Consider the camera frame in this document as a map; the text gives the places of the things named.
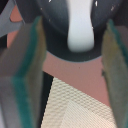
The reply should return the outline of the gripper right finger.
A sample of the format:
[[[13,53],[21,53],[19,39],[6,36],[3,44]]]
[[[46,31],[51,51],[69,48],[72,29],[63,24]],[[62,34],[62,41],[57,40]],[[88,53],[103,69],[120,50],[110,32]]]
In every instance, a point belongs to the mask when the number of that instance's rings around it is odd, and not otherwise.
[[[128,128],[128,29],[107,23],[102,41],[103,76],[117,128]]]

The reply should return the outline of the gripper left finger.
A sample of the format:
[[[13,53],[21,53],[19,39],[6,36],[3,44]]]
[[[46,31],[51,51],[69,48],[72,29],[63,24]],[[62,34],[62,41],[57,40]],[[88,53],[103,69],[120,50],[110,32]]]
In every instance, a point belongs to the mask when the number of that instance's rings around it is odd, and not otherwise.
[[[45,56],[43,18],[37,17],[0,56],[0,128],[39,128]]]

